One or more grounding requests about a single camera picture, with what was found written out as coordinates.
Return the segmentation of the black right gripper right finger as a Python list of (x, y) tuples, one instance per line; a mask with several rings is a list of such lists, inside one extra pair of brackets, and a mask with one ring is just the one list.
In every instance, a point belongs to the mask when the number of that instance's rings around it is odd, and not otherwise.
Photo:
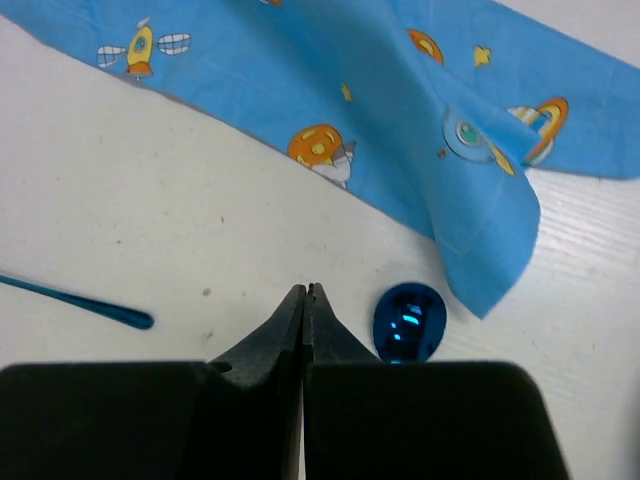
[(502, 361), (391, 364), (336, 317), (304, 308), (304, 454), (310, 479), (565, 479), (544, 399)]

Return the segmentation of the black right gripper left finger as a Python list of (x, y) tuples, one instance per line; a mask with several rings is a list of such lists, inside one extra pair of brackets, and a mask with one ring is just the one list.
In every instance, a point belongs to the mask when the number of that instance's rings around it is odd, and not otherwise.
[(1, 372), (5, 479), (294, 479), (306, 290), (211, 361)]

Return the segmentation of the blue metal spoon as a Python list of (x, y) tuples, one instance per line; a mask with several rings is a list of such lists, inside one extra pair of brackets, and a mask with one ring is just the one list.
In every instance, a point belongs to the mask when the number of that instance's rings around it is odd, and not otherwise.
[(446, 323), (446, 305), (436, 290), (415, 282), (395, 285), (374, 311), (375, 349), (386, 363), (424, 363), (439, 347)]

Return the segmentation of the blue metal fork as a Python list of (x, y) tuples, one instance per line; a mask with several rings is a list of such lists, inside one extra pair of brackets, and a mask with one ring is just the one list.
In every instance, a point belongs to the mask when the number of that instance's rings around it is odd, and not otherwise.
[(154, 318), (149, 313), (141, 310), (82, 297), (6, 275), (1, 276), (1, 282), (6, 285), (76, 306), (80, 309), (114, 320), (131, 328), (148, 330), (152, 328), (155, 323)]

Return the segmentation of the blue space-print placemat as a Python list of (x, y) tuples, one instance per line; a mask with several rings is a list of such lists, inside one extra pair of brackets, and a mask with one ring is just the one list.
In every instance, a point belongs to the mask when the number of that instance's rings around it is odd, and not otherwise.
[(638, 69), (494, 1), (5, 1), (1, 13), (433, 239), (479, 317), (533, 253), (527, 168), (639, 175)]

